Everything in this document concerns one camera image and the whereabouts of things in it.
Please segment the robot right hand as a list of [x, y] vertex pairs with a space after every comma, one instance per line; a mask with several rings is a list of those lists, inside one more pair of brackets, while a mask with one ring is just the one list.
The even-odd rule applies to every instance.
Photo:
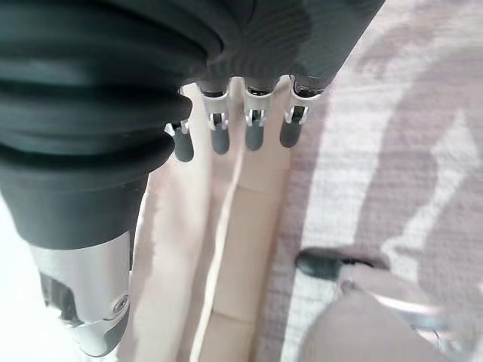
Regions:
[[129, 278], [151, 172], [193, 157], [182, 94], [197, 84], [211, 142], [229, 150], [227, 97], [245, 80], [258, 150], [278, 80], [280, 142], [297, 144], [380, 1], [3, 1], [1, 194], [32, 251], [47, 307], [104, 357], [130, 314]]

